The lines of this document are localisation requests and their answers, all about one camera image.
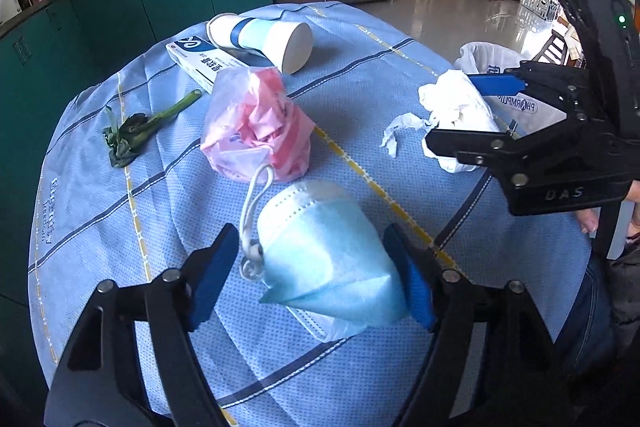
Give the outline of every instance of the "blue surgical mask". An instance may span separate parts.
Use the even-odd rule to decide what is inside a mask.
[[[406,315],[396,267],[344,188],[324,180],[289,185],[258,216],[259,246],[251,245],[246,234],[257,198],[243,209],[247,259],[241,272],[248,279],[262,274],[268,290],[260,302],[287,306],[323,342],[393,324]]]

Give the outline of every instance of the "white ear loop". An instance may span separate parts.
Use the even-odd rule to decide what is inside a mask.
[[[267,182],[258,195],[252,200],[251,197],[254,194],[255,184],[258,182],[258,178],[263,171],[267,172]],[[242,205],[242,212],[240,214],[240,246],[244,258],[240,262],[240,275],[243,279],[249,281],[255,281],[262,278],[262,248],[260,243],[251,242],[251,231],[254,226],[254,212],[255,207],[258,205],[258,200],[273,184],[274,171],[273,166],[270,164],[260,165],[254,172],[249,183],[249,189],[247,190],[244,204]]]

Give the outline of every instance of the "pink cloth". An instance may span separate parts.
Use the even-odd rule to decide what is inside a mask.
[[[290,182],[308,169],[315,126],[276,68],[228,68],[216,77],[200,150],[228,178],[248,182],[270,163],[276,181]]]

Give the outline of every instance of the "wooden chair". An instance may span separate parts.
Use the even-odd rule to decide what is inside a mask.
[[[540,53],[531,60],[534,62],[549,62],[550,64],[565,66],[568,53],[569,47],[566,45],[564,37],[556,30],[551,30],[549,40],[542,46]]]

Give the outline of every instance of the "tiled floor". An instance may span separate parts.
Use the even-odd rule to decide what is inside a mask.
[[[500,44],[531,58],[551,35],[551,23],[513,0],[391,0],[358,8],[450,62],[460,56],[463,44],[474,41]]]

